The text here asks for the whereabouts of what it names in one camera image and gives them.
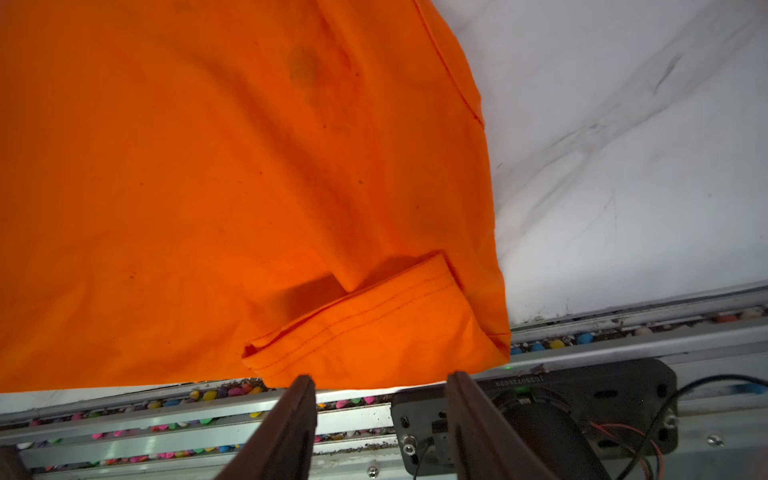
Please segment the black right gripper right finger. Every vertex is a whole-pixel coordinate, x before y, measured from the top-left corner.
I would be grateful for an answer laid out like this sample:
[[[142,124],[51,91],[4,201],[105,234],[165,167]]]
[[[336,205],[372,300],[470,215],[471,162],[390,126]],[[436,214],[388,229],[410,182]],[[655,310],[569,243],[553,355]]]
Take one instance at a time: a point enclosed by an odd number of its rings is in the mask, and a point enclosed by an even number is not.
[[[554,479],[478,384],[465,372],[444,388],[453,462],[459,479]]]

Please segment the orange t-shirt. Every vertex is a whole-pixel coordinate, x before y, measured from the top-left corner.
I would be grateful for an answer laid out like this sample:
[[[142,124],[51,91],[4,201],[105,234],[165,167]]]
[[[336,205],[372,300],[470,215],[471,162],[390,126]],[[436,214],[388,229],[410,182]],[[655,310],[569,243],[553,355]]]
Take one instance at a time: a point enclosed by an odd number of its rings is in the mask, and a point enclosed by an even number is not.
[[[5,1],[1,389],[508,362],[481,98],[429,1]]]

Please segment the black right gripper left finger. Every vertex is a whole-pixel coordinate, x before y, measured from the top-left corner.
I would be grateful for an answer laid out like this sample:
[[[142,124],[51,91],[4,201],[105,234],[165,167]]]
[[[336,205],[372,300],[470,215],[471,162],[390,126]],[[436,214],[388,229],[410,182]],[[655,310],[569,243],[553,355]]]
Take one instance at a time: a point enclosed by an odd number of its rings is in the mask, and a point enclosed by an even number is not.
[[[316,428],[316,386],[300,375],[217,478],[307,479]]]

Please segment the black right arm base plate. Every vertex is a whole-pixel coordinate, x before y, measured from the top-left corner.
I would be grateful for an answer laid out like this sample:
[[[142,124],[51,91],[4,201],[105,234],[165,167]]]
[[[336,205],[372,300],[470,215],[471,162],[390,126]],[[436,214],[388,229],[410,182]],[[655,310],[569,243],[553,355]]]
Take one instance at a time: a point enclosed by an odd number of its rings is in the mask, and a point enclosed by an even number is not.
[[[677,402],[672,397],[677,377],[658,360],[474,381],[500,410],[537,402],[562,410],[578,425],[602,464],[642,452],[656,459],[652,475],[660,478],[664,455],[678,445]],[[444,388],[402,390],[393,397],[391,415],[398,446],[407,473],[414,477],[456,474]]]

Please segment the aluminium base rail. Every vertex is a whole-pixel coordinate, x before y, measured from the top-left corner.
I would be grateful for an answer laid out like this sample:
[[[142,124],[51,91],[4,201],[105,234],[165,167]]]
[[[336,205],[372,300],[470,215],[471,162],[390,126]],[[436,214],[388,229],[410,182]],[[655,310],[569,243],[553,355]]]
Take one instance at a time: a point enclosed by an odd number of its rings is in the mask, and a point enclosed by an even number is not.
[[[606,459],[611,478],[763,479],[767,475],[767,287],[756,284],[513,329],[510,361],[475,380],[653,359],[677,377],[676,449]],[[421,387],[316,394],[313,479],[414,477],[391,403]],[[255,378],[181,384],[5,414],[5,479],[211,479],[282,396]]]

